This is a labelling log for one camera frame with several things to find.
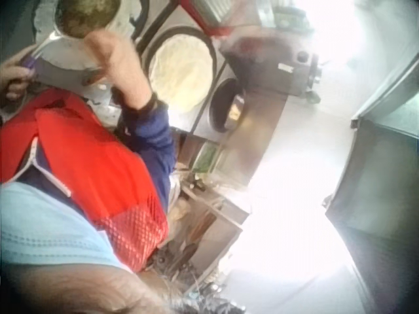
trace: round griddle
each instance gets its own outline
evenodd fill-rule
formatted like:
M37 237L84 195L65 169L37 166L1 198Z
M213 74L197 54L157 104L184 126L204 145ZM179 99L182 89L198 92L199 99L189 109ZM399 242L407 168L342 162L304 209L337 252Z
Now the round griddle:
M205 45L208 47L208 50L210 51L209 54L212 57L212 61L213 61L212 62L212 84L211 84L211 87L208 90L208 93L210 93L213 90L213 87L214 87L214 84L215 84L215 77L217 76L217 55L215 54L215 48L212 45L211 39L208 36L206 36L204 33L202 33L199 29L196 29L196 28L193 28L193 27L177 26L177 27L170 28L167 31L165 31L163 34L161 34L156 39L156 41L151 45L149 53L147 54L147 57L145 58L145 63L144 63L145 73L147 74L147 76L149 76L151 60L153 59L153 57L157 53L157 50L170 37L173 37L174 35L179 35L179 34L185 34L185 35L196 37L196 38L200 39L201 41L203 41L205 43Z
M224 80L214 91L209 106L209 121L211 126L218 132L227 131L225 122L236 95L243 94L243 88L235 78Z

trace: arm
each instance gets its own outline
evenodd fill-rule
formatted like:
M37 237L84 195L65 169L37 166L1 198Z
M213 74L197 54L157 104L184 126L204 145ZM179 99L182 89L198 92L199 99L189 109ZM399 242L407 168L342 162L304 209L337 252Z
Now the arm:
M143 159L165 209L170 191L169 174L175 150L167 108L155 101L138 54L131 41L105 30L84 40L117 91L122 117L131 134L125 144Z

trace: hand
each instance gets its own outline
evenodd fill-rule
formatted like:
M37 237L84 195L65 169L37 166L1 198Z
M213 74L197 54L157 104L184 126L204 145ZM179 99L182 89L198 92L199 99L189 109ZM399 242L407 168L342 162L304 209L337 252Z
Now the hand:
M23 49L0 66L0 92L6 94L8 100L21 98L35 76L34 69L19 66L20 60L35 47L36 45L32 45Z
M149 102L153 92L131 40L101 29L88 34L84 43L127 106L139 110Z

